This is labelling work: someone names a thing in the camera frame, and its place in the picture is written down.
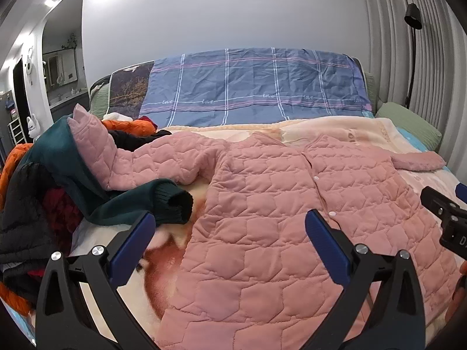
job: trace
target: doorway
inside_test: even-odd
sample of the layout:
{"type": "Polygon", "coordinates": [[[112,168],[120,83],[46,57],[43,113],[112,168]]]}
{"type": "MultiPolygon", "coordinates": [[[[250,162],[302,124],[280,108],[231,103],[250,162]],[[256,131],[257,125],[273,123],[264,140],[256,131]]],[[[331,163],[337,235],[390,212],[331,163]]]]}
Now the doorway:
{"type": "Polygon", "coordinates": [[[62,0],[46,17],[42,59],[48,106],[54,122],[90,107],[82,41],[83,0],[62,0]]]}
{"type": "Polygon", "coordinates": [[[31,113],[29,112],[29,105],[27,104],[22,58],[13,69],[13,88],[15,89],[16,111],[18,113],[18,117],[20,118],[20,124],[23,128],[26,142],[32,143],[33,141],[28,134],[29,131],[27,130],[27,117],[30,117],[31,113]]]}

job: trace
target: dark green sweater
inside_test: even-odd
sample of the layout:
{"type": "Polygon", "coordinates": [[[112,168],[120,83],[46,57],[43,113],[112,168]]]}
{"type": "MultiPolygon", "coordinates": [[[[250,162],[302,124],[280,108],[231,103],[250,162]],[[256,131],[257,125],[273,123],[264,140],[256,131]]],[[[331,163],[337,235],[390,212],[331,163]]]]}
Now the dark green sweater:
{"type": "Polygon", "coordinates": [[[66,119],[60,118],[41,135],[19,166],[45,166],[84,217],[96,225],[131,225],[145,211],[154,215],[158,225],[189,220],[193,198],[171,180],[156,179],[125,192],[102,189],[79,155],[66,119]]]}

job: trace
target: pile of clothes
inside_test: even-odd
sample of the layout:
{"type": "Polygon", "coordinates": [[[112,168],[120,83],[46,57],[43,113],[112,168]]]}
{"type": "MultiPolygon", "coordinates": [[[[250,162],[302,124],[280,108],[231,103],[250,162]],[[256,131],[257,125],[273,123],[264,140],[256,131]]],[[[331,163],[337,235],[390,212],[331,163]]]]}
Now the pile of clothes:
{"type": "MultiPolygon", "coordinates": [[[[0,297],[26,316],[37,304],[50,255],[69,255],[83,218],[97,225],[132,224],[143,212],[157,223],[186,223],[192,197],[168,179],[109,190],[86,166],[63,117],[34,143],[9,154],[0,177],[0,297]]],[[[148,118],[99,121],[117,148],[134,151],[170,135],[148,118]]]]}

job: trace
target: black garment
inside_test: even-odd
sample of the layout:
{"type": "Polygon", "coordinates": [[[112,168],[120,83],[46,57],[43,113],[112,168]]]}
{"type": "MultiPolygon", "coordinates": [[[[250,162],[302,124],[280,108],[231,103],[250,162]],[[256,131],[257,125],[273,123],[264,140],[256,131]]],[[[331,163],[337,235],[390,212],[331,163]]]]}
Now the black garment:
{"type": "Polygon", "coordinates": [[[41,201],[55,181],[41,164],[19,165],[6,191],[0,215],[0,263],[3,283],[33,305],[40,281],[28,271],[45,268],[48,257],[58,250],[41,201]]]}
{"type": "Polygon", "coordinates": [[[136,136],[123,130],[109,130],[109,134],[114,139],[115,145],[119,149],[135,151],[146,143],[151,143],[157,138],[172,134],[167,130],[159,130],[156,134],[150,136],[136,136]]]}

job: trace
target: bathroom mirror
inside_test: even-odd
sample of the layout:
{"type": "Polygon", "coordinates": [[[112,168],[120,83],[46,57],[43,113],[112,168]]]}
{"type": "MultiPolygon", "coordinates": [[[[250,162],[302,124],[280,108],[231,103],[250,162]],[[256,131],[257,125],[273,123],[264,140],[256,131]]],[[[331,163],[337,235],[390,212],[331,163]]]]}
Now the bathroom mirror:
{"type": "Polygon", "coordinates": [[[43,54],[43,61],[47,91],[55,90],[78,80],[74,49],[43,54]]]}

